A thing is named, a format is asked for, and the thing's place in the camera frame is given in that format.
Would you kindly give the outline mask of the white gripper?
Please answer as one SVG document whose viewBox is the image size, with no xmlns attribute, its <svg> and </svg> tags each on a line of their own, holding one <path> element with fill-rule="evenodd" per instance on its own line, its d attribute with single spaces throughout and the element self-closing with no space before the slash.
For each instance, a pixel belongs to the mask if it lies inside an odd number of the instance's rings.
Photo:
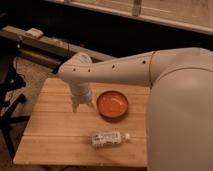
<svg viewBox="0 0 213 171">
<path fill-rule="evenodd" d="M 77 112 L 77 104 L 86 104 L 89 107 L 94 107 L 92 102 L 92 91 L 88 83 L 71 84 L 69 86 L 71 92 L 71 99 L 74 102 L 72 104 L 73 112 Z"/>
</svg>

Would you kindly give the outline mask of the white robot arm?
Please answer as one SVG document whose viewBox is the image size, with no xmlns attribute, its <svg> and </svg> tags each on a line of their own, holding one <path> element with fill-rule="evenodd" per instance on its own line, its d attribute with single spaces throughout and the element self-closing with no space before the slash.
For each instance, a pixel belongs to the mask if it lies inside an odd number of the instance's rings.
<svg viewBox="0 0 213 171">
<path fill-rule="evenodd" d="M 213 51 L 180 48 L 94 63 L 79 52 L 63 63 L 76 105 L 90 82 L 147 86 L 149 171 L 213 171 Z"/>
</svg>

